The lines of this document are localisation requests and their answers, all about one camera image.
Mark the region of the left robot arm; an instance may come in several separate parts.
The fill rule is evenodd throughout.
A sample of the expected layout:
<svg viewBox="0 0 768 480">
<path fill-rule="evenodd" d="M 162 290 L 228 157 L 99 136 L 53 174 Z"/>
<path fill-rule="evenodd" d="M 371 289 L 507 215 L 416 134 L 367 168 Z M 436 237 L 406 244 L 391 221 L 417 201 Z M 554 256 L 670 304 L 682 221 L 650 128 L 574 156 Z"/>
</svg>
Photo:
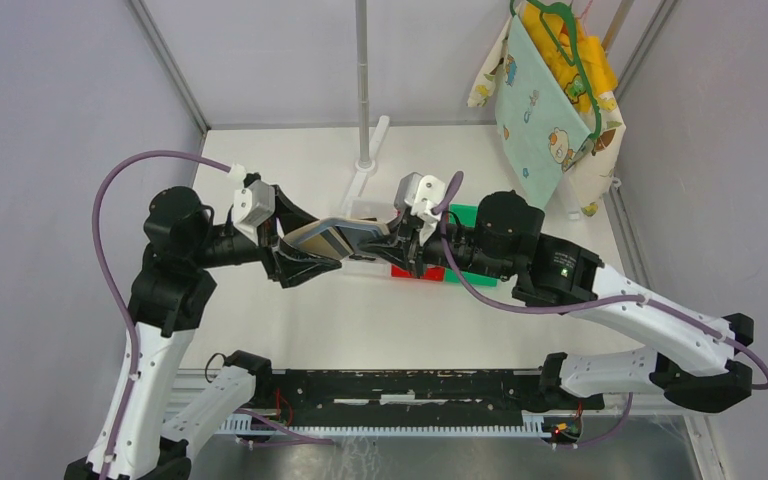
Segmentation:
<svg viewBox="0 0 768 480">
<path fill-rule="evenodd" d="M 67 478 L 185 479 L 237 409 L 263 406 L 281 422 L 292 419 L 271 362 L 242 351 L 227 355 L 212 384 L 165 418 L 180 363 L 216 288 L 213 268 L 258 262 L 270 280 L 290 288 L 340 266 L 286 244 L 273 220 L 264 230 L 265 240 L 253 241 L 230 224 L 216 224 L 213 209 L 187 187 L 152 199 L 142 267 L 124 302 L 128 340 L 114 398 L 95 446 L 67 466 Z"/>
</svg>

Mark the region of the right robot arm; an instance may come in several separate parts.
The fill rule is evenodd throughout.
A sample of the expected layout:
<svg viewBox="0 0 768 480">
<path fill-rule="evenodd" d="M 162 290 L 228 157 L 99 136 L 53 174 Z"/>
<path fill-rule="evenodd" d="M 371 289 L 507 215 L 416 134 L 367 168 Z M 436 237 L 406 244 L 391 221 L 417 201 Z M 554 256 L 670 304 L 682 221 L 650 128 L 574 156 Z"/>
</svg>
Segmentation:
<svg viewBox="0 0 768 480">
<path fill-rule="evenodd" d="M 388 233 L 360 244 L 365 256 L 415 276 L 430 266 L 511 281 L 513 313 L 569 315 L 637 342 L 635 349 L 581 356 L 550 354 L 537 382 L 540 400 L 562 408 L 601 394 L 659 394 L 697 412 L 720 413 L 749 398 L 753 371 L 739 362 L 753 340 L 743 314 L 711 317 L 655 294 L 569 240 L 542 232 L 545 215 L 512 191 L 485 196 L 475 221 L 454 216 L 427 239 L 401 211 Z"/>
</svg>

